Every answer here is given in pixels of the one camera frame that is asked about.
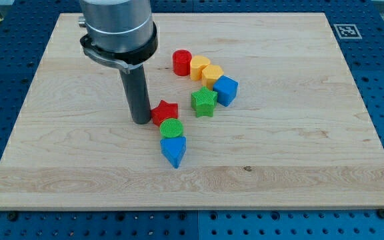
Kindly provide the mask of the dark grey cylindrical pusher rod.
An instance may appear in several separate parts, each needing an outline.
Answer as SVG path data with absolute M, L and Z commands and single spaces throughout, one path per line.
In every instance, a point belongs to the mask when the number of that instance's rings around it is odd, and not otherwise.
M 133 122 L 140 125 L 148 123 L 151 120 L 151 106 L 144 67 L 138 65 L 129 73 L 119 72 Z

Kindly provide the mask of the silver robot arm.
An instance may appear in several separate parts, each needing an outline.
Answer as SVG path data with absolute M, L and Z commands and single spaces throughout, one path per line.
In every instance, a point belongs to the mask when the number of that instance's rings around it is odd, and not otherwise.
M 151 107 L 143 63 L 158 47 L 149 0 L 80 0 L 83 52 L 94 62 L 119 70 L 132 120 L 146 124 Z

